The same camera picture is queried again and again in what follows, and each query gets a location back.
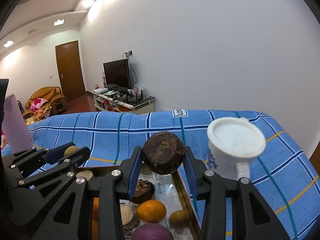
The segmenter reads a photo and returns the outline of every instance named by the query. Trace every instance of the orange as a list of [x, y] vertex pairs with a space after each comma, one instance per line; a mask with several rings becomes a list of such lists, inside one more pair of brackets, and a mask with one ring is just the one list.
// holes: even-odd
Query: orange
[[137, 208], [138, 217], [149, 223], [159, 223], [164, 219], [167, 209], [159, 200], [148, 200]]
[[92, 232], [91, 239], [98, 240], [99, 239], [99, 224], [97, 221], [92, 220], [91, 232]]
[[93, 198], [92, 219], [98, 222], [99, 219], [99, 198]]

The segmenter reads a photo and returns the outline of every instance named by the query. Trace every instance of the air vent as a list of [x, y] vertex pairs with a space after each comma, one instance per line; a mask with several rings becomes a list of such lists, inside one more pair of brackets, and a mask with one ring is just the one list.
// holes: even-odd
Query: air vent
[[36, 28], [32, 29], [32, 30], [28, 31], [28, 35], [30, 35], [31, 33], [36, 32], [36, 31], [37, 31], [37, 29], [36, 29]]

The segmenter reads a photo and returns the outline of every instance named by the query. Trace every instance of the ceiling light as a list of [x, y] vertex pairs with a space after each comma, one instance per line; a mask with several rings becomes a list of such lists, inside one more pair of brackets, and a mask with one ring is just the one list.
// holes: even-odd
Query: ceiling light
[[4, 44], [3, 46], [4, 46], [5, 48], [7, 48], [7, 47], [11, 46], [12, 44], [13, 44], [13, 41], [7, 41], [7, 43]]
[[54, 22], [54, 26], [57, 26], [57, 25], [61, 25], [61, 24], [63, 24], [64, 23], [64, 19], [63, 20], [58, 20], [58, 21], [56, 21], [56, 22]]
[[93, 0], [84, 0], [82, 4], [84, 7], [89, 8], [93, 4]]

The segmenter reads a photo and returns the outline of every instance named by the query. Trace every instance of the leather sofa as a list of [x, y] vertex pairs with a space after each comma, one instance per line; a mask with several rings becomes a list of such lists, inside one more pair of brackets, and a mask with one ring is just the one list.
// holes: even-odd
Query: leather sofa
[[37, 98], [48, 100], [40, 107], [40, 109], [45, 109], [47, 106], [52, 106], [51, 115], [61, 114], [67, 110], [67, 98], [61, 92], [61, 88], [44, 87], [34, 92], [30, 99], [26, 102], [26, 111], [22, 114], [24, 119], [27, 119], [33, 115], [33, 111], [30, 109], [30, 106]]

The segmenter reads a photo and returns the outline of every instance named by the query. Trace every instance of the bed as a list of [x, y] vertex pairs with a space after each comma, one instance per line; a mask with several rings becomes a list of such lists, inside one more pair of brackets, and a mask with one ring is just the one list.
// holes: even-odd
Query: bed
[[[170, 131], [206, 162], [209, 153], [206, 129], [220, 117], [246, 117], [263, 132], [267, 146], [250, 167], [251, 181], [274, 210], [291, 239], [303, 239], [320, 214], [319, 175], [303, 151], [267, 114], [254, 111], [173, 110], [145, 115], [91, 112], [57, 115], [29, 126], [38, 148], [67, 142], [87, 146], [90, 159], [84, 166], [116, 165], [131, 156], [135, 146], [160, 131]], [[11, 153], [6, 146], [3, 155]], [[36, 173], [47, 170], [46, 164]], [[183, 167], [179, 172], [187, 186]], [[204, 201], [193, 199], [200, 222]], [[226, 239], [232, 239], [231, 201], [227, 200]]]

